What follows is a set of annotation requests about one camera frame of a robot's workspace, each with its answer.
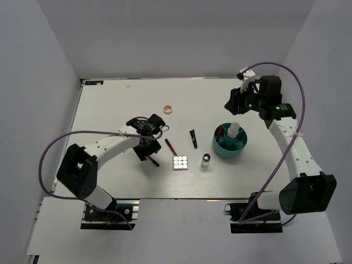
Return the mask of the red lip gloss tube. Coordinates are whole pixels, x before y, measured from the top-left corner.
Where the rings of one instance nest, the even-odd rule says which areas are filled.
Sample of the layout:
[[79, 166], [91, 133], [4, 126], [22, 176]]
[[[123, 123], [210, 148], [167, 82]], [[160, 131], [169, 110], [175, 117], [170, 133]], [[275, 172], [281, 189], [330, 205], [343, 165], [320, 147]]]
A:
[[222, 127], [222, 126], [219, 126], [219, 127], [218, 127], [218, 130], [217, 130], [217, 133], [216, 133], [216, 142], [219, 142], [219, 140], [221, 139], [221, 137], [222, 137], [222, 130], [223, 130], [223, 127]]

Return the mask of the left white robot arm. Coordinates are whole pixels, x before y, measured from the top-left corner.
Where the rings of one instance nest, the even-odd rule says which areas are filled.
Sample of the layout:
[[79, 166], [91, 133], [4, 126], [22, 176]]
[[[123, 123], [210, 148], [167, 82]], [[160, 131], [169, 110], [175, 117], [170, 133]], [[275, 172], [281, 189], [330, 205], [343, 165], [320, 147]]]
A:
[[86, 146], [68, 147], [57, 173], [57, 179], [77, 199], [97, 208], [103, 219], [116, 214], [116, 200], [97, 184], [99, 169], [128, 149], [133, 149], [141, 161], [157, 153], [161, 145], [157, 139], [166, 126], [161, 117], [133, 118], [117, 132]]

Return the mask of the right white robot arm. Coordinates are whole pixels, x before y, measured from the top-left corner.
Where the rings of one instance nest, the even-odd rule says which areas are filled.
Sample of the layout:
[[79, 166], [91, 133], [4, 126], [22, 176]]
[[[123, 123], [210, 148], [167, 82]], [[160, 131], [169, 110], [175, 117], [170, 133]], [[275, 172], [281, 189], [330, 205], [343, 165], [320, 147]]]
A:
[[256, 84], [253, 76], [238, 74], [238, 78], [241, 86], [231, 90], [225, 108], [233, 115], [259, 113], [282, 152], [279, 162], [287, 165], [289, 173], [289, 183], [281, 191], [261, 188], [251, 194], [240, 220], [248, 213], [254, 219], [261, 219], [271, 211], [283, 211], [286, 215], [324, 212], [337, 181], [334, 175], [323, 172], [299, 135], [301, 122], [293, 107], [282, 102], [281, 79], [263, 76]]

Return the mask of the red lip gloss black cap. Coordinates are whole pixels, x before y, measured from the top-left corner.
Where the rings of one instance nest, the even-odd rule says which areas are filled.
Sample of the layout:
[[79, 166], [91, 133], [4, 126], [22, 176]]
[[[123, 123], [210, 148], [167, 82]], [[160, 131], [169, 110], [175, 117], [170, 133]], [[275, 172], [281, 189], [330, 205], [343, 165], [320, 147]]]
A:
[[148, 156], [147, 157], [156, 167], [159, 167], [160, 166], [160, 164], [155, 160], [155, 159], [153, 159], [151, 156]]

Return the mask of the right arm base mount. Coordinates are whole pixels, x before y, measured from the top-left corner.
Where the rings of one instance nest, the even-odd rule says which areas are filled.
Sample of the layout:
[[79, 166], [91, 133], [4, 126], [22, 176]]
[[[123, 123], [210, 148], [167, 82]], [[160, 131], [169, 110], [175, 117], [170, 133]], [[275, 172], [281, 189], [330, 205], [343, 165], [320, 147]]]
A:
[[261, 218], [253, 219], [244, 224], [239, 224], [239, 219], [245, 212], [250, 202], [254, 199], [256, 193], [253, 192], [248, 201], [231, 202], [224, 206], [225, 214], [230, 216], [230, 232], [232, 234], [268, 234], [282, 233], [281, 216], [279, 212], [269, 214], [270, 210], [259, 209], [257, 202], [250, 209], [243, 219], [244, 221], [261, 215]]

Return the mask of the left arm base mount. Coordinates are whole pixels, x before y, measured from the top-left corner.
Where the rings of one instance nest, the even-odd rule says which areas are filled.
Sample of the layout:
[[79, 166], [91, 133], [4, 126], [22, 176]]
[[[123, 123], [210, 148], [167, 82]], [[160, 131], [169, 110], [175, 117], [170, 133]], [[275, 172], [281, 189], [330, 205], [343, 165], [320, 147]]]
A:
[[133, 230], [139, 214], [140, 200], [117, 200], [116, 213], [96, 211], [86, 203], [82, 214], [82, 230]]

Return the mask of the black squeeze tube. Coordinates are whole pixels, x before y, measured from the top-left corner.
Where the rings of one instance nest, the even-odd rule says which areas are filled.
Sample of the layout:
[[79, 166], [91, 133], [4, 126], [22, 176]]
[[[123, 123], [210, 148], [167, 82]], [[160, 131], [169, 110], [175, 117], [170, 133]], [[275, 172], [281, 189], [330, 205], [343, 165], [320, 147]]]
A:
[[192, 140], [192, 144], [194, 146], [194, 149], [197, 149], [198, 145], [197, 145], [195, 130], [193, 129], [193, 130], [189, 131], [189, 133], [190, 133], [190, 136], [191, 136], [191, 140]]

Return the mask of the white lotion bottle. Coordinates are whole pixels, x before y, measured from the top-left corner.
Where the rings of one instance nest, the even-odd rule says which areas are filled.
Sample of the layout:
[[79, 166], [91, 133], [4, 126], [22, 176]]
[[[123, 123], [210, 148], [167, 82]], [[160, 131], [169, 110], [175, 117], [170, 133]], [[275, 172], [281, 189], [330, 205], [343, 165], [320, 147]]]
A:
[[240, 129], [240, 125], [237, 122], [233, 122], [230, 127], [227, 129], [226, 132], [226, 136], [229, 139], [236, 139], [238, 137], [239, 134], [239, 129]]

